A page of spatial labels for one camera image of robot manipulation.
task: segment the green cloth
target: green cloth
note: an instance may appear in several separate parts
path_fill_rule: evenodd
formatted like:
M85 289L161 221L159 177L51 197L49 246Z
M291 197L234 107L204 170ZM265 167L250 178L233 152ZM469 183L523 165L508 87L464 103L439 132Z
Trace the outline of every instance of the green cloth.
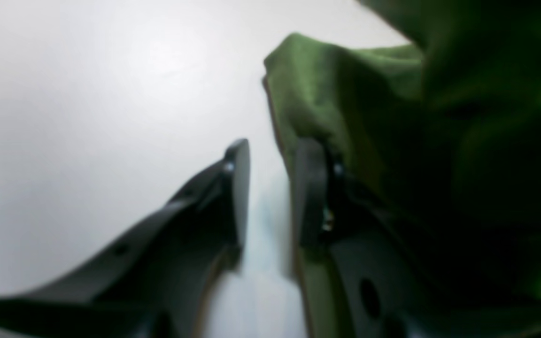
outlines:
M414 44L350 50L292 34L265 60L288 173L298 137L317 137L431 233L532 229L515 252L479 259L495 283L541 299L541 2L367 5Z

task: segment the white surface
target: white surface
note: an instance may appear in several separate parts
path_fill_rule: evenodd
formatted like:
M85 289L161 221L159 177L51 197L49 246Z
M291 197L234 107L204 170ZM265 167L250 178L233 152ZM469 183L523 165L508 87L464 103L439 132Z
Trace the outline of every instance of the white surface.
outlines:
M404 41L354 0L0 0L0 294L76 266L247 137L245 258L204 336L305 336L261 86L293 31Z

